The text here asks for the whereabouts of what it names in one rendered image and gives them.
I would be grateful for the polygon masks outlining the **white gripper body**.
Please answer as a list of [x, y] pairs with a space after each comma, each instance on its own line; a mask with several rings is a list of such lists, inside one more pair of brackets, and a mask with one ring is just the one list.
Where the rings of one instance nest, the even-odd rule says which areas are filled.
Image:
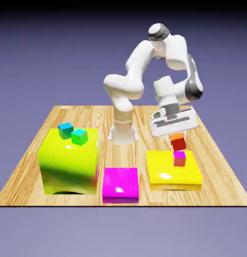
[[194, 129], [197, 126], [196, 111], [189, 108], [172, 116], [153, 119], [151, 121], [151, 134], [153, 137], [160, 137]]

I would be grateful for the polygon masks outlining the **small orange cube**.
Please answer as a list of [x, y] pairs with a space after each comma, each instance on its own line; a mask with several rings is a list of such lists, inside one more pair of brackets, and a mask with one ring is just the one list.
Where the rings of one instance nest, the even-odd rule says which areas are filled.
[[182, 151], [186, 149], [184, 133], [175, 133], [169, 135], [169, 139], [174, 151]]

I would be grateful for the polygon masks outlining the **small magenta cube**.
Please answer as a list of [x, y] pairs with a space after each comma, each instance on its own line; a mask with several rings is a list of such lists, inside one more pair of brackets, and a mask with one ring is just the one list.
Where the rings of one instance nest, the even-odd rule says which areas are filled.
[[176, 167], [184, 167], [186, 163], [185, 151], [174, 151], [173, 152], [173, 165]]

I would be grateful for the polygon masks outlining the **small green cube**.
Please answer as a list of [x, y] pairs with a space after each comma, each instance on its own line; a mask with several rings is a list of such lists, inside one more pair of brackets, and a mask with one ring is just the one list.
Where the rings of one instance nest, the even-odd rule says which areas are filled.
[[71, 132], [71, 140], [73, 144], [81, 146], [88, 141], [88, 133], [86, 130], [76, 129]]

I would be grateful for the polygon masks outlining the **small blue cube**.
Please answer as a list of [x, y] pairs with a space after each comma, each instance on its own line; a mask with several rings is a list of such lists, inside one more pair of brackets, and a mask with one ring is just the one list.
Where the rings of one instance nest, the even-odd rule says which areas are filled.
[[69, 122], [58, 125], [59, 135], [63, 140], [71, 138], [71, 133], [74, 131], [73, 125]]

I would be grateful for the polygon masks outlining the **large flat yellow box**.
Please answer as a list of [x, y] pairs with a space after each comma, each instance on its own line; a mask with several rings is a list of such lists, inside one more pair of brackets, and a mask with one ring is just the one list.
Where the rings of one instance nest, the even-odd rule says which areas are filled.
[[202, 186], [202, 174], [192, 151], [185, 151], [184, 167], [173, 165], [173, 151], [148, 151], [146, 155], [150, 190], [197, 191]]

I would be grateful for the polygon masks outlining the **large magenta box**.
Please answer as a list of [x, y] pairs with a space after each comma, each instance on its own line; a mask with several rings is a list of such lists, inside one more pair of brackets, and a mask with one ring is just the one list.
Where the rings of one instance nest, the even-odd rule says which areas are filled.
[[139, 182], [137, 168], [105, 168], [102, 201], [104, 204], [138, 203]]

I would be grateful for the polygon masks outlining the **large tall yellow-green box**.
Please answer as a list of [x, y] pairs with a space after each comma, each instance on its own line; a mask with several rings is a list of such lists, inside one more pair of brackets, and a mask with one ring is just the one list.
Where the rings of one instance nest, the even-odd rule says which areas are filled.
[[95, 195], [99, 173], [98, 129], [86, 129], [83, 145], [62, 139], [58, 129], [48, 131], [38, 150], [44, 193]]

